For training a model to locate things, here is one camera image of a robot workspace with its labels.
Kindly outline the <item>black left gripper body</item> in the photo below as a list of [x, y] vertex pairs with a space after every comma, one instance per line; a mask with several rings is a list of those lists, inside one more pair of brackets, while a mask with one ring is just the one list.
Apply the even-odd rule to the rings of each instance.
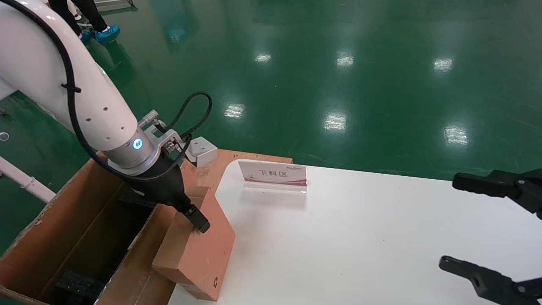
[[159, 155], [155, 164], [138, 177], [150, 177], [163, 172], [165, 175], [153, 181], [125, 183], [147, 202], [172, 206], [184, 216], [199, 216], [198, 208], [185, 193], [180, 167], [169, 155]]

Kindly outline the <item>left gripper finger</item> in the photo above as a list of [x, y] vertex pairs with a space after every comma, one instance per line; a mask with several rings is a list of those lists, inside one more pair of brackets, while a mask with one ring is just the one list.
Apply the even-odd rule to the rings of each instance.
[[183, 215], [191, 222], [195, 229], [201, 233], [207, 232], [210, 228], [210, 222], [206, 216], [195, 205], [186, 207], [183, 211]]

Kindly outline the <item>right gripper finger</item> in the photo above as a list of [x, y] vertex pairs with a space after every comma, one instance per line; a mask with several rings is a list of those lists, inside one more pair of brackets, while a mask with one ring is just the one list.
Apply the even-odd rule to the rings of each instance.
[[515, 282], [492, 269], [444, 255], [439, 268], [467, 279], [478, 297], [498, 305], [538, 305], [542, 297], [542, 278]]
[[489, 197], [508, 197], [511, 201], [542, 218], [542, 170], [523, 173], [491, 171], [487, 176], [459, 172], [454, 175], [454, 189]]

